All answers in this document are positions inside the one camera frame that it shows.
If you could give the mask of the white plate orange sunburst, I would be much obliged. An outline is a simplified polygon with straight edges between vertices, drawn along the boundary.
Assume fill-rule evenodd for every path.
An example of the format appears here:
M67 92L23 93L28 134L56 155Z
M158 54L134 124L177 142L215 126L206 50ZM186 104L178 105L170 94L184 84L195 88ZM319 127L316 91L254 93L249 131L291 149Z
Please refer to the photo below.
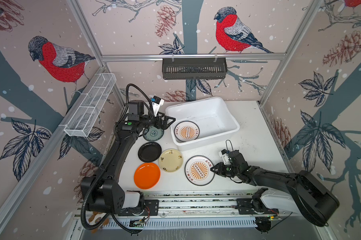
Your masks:
M191 138L191 139L184 139L184 138L177 138L175 137L176 141L179 142L179 143L186 143L186 142L190 142L190 141L193 141L195 140L195 138Z

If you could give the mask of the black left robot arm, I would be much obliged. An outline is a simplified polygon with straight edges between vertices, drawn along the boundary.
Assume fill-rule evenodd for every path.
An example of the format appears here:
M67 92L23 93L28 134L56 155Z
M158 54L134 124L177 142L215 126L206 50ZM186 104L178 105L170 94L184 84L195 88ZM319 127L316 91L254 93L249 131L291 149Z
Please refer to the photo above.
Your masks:
M119 185L119 178L131 148L144 129L153 126L167 130L175 121L175 118L159 112L155 117L136 115L131 119L125 114L117 122L114 128L117 139L103 163L93 176L82 180L82 216L85 216L87 211L111 215L118 214L123 209L126 194Z

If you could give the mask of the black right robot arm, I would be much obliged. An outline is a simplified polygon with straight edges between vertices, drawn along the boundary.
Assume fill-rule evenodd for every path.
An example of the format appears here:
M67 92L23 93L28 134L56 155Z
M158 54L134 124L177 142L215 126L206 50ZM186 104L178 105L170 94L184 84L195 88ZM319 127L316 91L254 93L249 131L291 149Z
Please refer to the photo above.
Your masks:
M340 206L339 200L310 172L280 173L250 166L238 151L221 151L228 165L220 162L210 171L225 178L237 177L241 183L268 187L289 194L310 223L324 227Z

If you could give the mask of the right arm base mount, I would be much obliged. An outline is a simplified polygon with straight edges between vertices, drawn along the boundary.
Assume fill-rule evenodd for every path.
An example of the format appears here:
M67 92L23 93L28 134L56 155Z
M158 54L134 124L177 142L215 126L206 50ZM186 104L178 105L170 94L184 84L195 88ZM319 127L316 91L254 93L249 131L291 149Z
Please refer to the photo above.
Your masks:
M240 215L278 215L278 209L270 209L260 199L236 199L235 207Z

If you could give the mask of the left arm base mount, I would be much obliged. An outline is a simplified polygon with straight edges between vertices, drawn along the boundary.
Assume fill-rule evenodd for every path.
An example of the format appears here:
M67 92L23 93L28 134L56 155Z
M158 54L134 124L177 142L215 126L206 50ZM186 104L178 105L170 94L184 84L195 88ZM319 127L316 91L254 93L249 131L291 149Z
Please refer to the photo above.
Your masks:
M122 209L118 216L121 217L152 217L157 216L159 210L158 200L145 200L141 202L137 207Z

